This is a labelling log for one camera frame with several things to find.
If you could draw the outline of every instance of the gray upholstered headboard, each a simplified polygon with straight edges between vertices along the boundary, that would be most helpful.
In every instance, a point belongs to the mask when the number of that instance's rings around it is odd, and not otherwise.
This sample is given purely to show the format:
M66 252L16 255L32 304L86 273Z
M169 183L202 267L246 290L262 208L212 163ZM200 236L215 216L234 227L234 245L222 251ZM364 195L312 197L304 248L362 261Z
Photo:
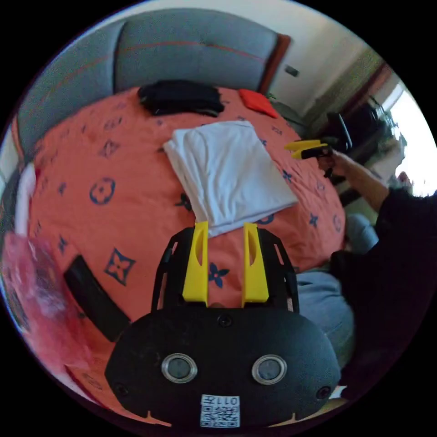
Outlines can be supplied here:
M83 106L160 79L267 92L290 38L202 9L133 15L76 40L24 98L17 135L27 158L44 133Z

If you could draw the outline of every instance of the qr code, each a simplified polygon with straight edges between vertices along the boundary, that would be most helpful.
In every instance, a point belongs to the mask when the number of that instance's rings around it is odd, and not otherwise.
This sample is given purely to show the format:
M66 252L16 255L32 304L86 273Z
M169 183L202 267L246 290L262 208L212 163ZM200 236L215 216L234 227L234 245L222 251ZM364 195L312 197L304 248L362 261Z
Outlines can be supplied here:
M237 428L240 426L240 397L202 395L200 426Z

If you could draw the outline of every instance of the power outlet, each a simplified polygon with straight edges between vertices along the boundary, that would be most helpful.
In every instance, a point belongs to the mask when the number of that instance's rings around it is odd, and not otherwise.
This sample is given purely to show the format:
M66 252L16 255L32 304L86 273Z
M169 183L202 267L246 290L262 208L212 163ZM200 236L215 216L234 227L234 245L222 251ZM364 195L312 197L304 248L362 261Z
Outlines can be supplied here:
M297 77L299 75L299 71L290 65L285 66L285 72L291 74L293 77Z

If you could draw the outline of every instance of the red plastic bag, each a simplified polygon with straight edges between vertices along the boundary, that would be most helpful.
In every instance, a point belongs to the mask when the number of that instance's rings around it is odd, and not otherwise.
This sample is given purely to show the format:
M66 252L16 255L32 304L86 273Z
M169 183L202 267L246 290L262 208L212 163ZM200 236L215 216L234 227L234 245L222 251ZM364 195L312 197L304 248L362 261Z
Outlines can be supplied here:
M29 346L53 373L91 363L85 332L50 244L8 232L2 257L8 303Z

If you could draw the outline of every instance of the jeans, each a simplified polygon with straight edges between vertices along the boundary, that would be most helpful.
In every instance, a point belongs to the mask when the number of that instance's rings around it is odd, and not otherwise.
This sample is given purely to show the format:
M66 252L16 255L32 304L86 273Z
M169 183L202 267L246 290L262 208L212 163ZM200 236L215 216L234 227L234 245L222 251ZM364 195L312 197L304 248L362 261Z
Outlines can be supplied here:
M367 253L378 236L361 214L350 214L346 236L352 252ZM351 359L355 345L355 323L351 307L341 293L341 283L326 267L297 275L300 314L316 324L329 338L340 368Z

